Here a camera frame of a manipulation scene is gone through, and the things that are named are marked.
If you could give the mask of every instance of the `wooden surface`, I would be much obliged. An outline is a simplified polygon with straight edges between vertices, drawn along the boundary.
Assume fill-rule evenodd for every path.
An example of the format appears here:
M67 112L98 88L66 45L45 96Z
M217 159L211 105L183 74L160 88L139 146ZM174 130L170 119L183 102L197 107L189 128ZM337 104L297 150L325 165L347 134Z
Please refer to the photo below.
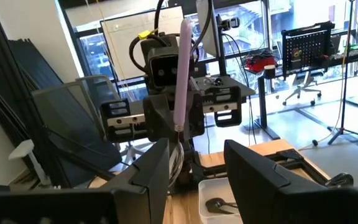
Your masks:
M250 146L250 149L266 156L274 154L278 151L293 149L294 147L286 140L280 139L270 141L262 144ZM205 167L211 167L224 164L223 152L218 152L210 155L200 156L201 164ZM316 170L329 179L329 176L323 172L319 167L314 165L311 161L305 158ZM309 178L303 170L295 170L299 175ZM92 188L97 188L106 183L103 179L95 179L90 185ZM167 197L167 204L165 206L165 214L163 224L201 224L200 216L198 214L198 192L189 192L183 195L174 195Z

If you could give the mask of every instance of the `lavender cylinder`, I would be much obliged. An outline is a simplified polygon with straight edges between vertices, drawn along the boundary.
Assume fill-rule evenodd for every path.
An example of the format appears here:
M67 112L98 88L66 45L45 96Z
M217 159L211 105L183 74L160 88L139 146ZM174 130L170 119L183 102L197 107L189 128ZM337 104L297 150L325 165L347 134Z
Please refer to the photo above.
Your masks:
M175 110L173 112L173 122L175 123L175 130L178 132L183 131L185 125L190 49L191 24L189 20L184 19L180 26L178 77L175 93Z

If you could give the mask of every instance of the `black pegboard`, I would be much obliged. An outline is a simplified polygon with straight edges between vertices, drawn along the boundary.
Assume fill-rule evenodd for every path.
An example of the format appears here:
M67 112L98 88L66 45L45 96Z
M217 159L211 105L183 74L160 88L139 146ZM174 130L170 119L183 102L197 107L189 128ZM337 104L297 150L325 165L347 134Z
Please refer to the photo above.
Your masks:
M304 68L320 67L322 55L329 54L332 22L315 24L295 30L283 30L283 74L302 71ZM299 58L293 56L293 51L301 51Z

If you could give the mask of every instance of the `white bin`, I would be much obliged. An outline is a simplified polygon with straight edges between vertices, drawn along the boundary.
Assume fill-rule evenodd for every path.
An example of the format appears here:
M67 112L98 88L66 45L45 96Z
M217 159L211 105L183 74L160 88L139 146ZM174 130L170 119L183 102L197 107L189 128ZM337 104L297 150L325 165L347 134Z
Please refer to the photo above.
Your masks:
M205 202L216 197L225 202L235 202L227 178L203 180L198 184L198 211L201 221L204 224L241 224L240 214L223 215L208 212Z

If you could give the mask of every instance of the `floor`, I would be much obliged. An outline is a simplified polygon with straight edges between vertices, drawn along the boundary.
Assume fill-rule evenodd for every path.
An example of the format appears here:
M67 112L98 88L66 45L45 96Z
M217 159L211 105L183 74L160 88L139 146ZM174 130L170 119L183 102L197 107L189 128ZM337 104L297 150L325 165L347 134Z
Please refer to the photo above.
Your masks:
M316 105L310 106L310 100L315 95L305 93L300 99L296 97L282 105L282 98L290 94L281 92L277 95L267 96L268 125L282 139L286 139L295 148L302 149L302 154L312 160L331 177L347 172L353 175L355 185L358 185L358 136L348 135L340 137L332 145L327 142L331 139L331 132L327 125L334 126L337 122L341 93L341 82L332 82L314 86L322 90L321 99L316 97ZM347 96L358 97L358 77L349 79ZM224 140L233 139L245 146L270 141L270 138L260 129L255 129L255 140L252 131L248 131L249 104L243 105L243 123L230 128L208 128L204 135L194 138L195 148L202 154L221 152ZM259 115L259 99L252 99L254 118ZM214 123L213 115L209 114L207 125ZM346 104L345 128L358 132L358 107ZM311 146L313 139L322 141L318 147Z

